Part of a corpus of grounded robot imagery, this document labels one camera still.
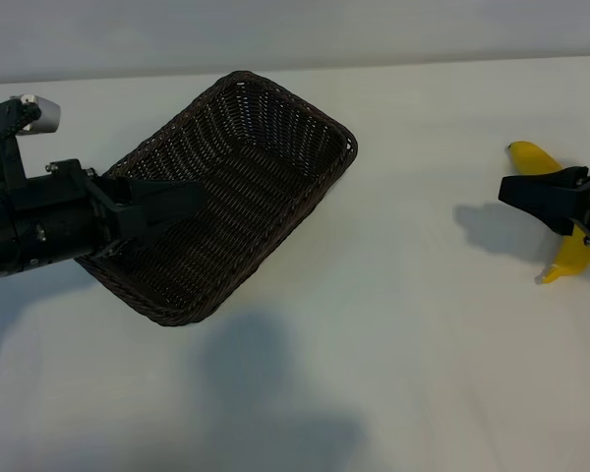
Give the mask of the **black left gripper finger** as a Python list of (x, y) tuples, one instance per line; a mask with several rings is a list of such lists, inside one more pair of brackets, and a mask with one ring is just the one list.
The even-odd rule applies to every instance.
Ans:
[(113, 250), (125, 246), (148, 244), (169, 226), (193, 217), (192, 209), (179, 208), (123, 208), (114, 214)]
[(192, 217), (206, 204), (207, 191), (194, 181), (128, 181), (132, 203), (148, 217)]

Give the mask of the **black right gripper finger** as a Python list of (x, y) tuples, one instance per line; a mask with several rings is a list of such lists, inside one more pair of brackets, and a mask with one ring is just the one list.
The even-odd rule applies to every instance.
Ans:
[(571, 234), (575, 192), (540, 183), (501, 183), (499, 200), (522, 210), (556, 234)]
[(588, 177), (589, 169), (585, 166), (567, 167), (557, 172), (538, 175), (515, 175), (501, 179), (501, 189), (518, 189), (528, 185), (575, 189)]

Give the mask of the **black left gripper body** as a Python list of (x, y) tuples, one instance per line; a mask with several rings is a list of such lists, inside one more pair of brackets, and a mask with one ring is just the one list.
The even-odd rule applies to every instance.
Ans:
[(140, 185), (55, 162), (29, 178), (17, 165), (17, 267), (118, 254), (143, 230)]

